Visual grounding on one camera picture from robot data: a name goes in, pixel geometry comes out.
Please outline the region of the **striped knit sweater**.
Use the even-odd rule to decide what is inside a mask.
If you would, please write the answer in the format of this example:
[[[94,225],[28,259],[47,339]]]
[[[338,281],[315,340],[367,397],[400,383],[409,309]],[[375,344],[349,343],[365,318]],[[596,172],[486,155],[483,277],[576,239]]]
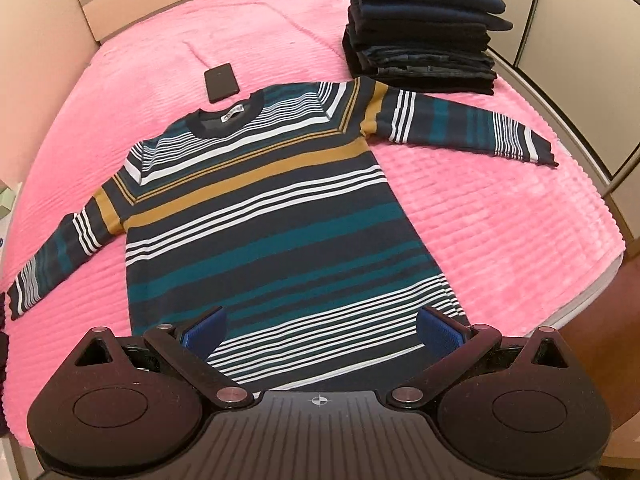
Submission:
[[[227,333],[206,362],[254,392],[393,388],[427,361],[418,312],[465,312],[373,137],[556,164],[503,114],[366,77],[278,84],[134,144],[17,273],[12,318],[123,236],[134,334],[218,307]]]

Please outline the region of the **dark folded clothes stack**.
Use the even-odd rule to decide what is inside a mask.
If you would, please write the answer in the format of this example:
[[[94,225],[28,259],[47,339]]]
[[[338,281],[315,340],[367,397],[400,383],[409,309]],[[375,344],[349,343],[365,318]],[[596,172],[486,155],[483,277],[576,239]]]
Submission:
[[[342,40],[349,73],[422,93],[491,96],[491,32],[512,23],[486,11],[436,4],[352,0]]]

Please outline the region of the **black smartphone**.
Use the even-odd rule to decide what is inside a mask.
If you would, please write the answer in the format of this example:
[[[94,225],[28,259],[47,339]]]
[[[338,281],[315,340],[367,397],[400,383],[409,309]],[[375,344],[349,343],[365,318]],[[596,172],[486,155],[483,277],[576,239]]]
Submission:
[[[230,63],[209,68],[204,73],[205,88],[209,103],[217,103],[240,92],[238,81]]]

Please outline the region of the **white wardrobe with dark band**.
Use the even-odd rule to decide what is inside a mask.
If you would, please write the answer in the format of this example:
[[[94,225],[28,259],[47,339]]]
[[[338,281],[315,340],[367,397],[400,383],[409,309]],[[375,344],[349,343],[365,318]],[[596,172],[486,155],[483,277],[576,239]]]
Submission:
[[[596,184],[639,250],[639,3],[504,0],[491,49]]]

